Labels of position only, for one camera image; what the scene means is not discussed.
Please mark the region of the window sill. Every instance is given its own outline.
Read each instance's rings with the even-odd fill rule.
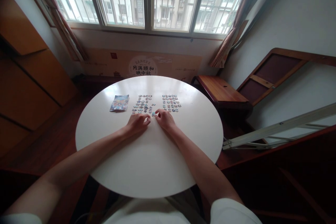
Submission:
[[[205,39],[205,40],[220,40],[222,41],[226,35],[224,34],[214,34],[214,33],[189,33],[188,31],[169,31],[169,30],[150,30],[147,31],[145,27],[140,26],[126,26],[126,25],[107,25],[101,26],[97,23],[81,23],[81,22],[70,22],[69,26],[76,30],[94,30],[101,32],[115,32],[115,33],[126,33],[126,34],[139,34],[148,36],[162,36],[162,37],[180,37],[188,39]]]

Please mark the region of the wooden wardrobe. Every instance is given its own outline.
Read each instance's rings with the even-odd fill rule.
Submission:
[[[0,0],[0,157],[77,93],[15,0]]]

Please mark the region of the shirt sleeve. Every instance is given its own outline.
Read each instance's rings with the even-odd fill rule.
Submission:
[[[261,224],[261,221],[250,209],[229,198],[222,198],[213,202],[210,214],[211,224]]]
[[[1,216],[0,223],[4,224],[42,224],[40,218],[30,213],[15,213]]]

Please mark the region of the curtain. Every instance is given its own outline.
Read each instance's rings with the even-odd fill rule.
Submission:
[[[48,7],[50,16],[70,54],[73,61],[85,61],[88,59],[87,54],[81,47],[76,36],[72,32],[63,14],[58,8],[56,0],[42,0]]]
[[[232,29],[229,31],[228,35],[225,37],[221,43],[217,54],[210,61],[211,67],[224,68],[225,61],[228,57],[230,49],[233,42],[235,41],[239,28],[245,21],[247,14],[251,10],[252,6],[255,4],[256,0],[242,0],[240,6],[238,7],[236,17],[233,22]]]

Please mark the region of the person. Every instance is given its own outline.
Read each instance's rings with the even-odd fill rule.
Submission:
[[[198,187],[211,204],[211,224],[261,223],[246,208],[217,166],[175,124],[163,109],[155,112],[158,125],[181,151]],[[1,218],[5,223],[47,223],[63,191],[95,168],[121,142],[145,131],[148,114],[132,114],[127,125],[77,151],[41,176]],[[124,197],[112,206],[103,223],[205,223],[197,209],[180,197],[131,199]]]

